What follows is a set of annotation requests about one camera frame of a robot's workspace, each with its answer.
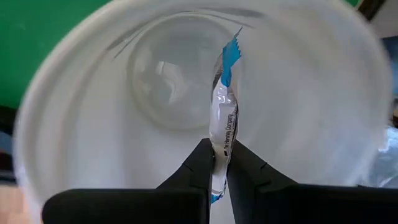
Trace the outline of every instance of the white plastic bucket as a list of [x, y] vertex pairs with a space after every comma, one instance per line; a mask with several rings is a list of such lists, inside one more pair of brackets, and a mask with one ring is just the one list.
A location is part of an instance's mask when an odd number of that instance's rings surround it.
[[[16, 127], [38, 222], [70, 188], [154, 188], [208, 137], [213, 64], [239, 37], [238, 139], [297, 182], [353, 185], [382, 141], [384, 52], [340, 1], [113, 1], [36, 73]], [[232, 223], [228, 193], [212, 223]]]

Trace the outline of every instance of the clear plastic cup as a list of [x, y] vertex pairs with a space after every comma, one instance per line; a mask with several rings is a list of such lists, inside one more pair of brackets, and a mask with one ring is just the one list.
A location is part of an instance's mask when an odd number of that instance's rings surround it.
[[[39, 218], [70, 188], [155, 188], [208, 137], [213, 66], [239, 35], [237, 139], [297, 182], [353, 185], [380, 143], [391, 71], [340, 1], [113, 1], [26, 93], [16, 170]], [[233, 223], [228, 192], [212, 223]]]

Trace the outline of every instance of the snack wrapper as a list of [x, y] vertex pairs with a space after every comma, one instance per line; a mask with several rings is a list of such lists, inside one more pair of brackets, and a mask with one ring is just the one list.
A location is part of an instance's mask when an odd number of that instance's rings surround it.
[[215, 65], [215, 79], [211, 94], [210, 141], [215, 153], [212, 176], [211, 202], [223, 197], [226, 188], [228, 164], [231, 160], [232, 146], [238, 130], [238, 102], [232, 90], [232, 76], [236, 74], [237, 61], [241, 58], [237, 37], [223, 48]]

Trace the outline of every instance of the green surface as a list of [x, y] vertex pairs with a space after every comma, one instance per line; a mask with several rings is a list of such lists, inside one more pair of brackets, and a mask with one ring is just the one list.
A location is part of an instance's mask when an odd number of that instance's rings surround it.
[[46, 55], [108, 0], [0, 0], [0, 105], [17, 108]]

